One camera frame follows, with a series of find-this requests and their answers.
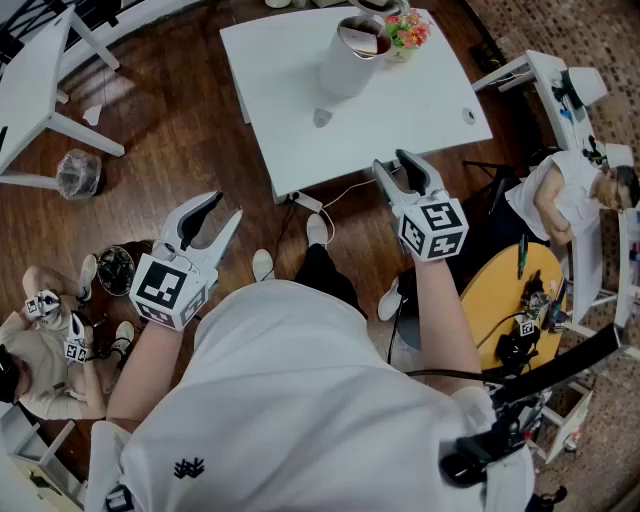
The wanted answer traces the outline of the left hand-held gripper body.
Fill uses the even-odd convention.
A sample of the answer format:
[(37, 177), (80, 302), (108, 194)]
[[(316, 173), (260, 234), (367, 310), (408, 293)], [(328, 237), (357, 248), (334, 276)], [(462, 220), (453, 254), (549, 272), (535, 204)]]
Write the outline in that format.
[(129, 298), (149, 322), (183, 331), (211, 299), (217, 283), (215, 268), (201, 269), (170, 244), (156, 241), (138, 264)]

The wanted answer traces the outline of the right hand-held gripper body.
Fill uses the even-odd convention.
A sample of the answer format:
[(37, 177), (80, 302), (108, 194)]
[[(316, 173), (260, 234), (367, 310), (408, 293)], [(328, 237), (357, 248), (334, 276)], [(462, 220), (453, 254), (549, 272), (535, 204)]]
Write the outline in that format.
[(459, 200), (445, 190), (394, 205), (392, 212), (399, 240), (419, 261), (438, 261), (461, 251), (469, 225)]

